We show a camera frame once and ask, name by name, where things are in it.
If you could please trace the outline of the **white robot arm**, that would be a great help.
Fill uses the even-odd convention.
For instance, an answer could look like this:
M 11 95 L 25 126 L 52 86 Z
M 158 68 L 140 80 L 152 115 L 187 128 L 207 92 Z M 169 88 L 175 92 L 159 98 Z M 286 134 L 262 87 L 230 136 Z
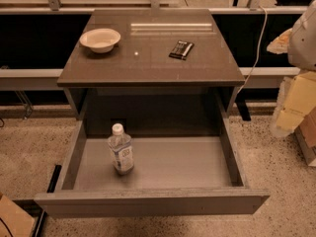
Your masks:
M 294 133 L 316 107 L 316 1 L 309 5 L 291 29 L 268 45 L 267 51 L 286 53 L 288 62 L 300 69 L 294 78 L 283 78 L 273 114 L 272 134 L 286 137 Z

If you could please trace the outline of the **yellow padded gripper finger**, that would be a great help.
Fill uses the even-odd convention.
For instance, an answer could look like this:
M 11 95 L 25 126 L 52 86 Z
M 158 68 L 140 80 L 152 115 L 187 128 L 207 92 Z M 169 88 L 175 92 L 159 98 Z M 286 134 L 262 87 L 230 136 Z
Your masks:
M 288 29 L 271 41 L 267 46 L 267 51 L 274 54 L 287 53 L 287 47 L 289 44 L 289 37 L 292 33 L 292 29 Z
M 304 72 L 293 78 L 284 77 L 279 86 L 271 133 L 275 137 L 286 137 L 294 133 L 315 107 L 315 72 Z

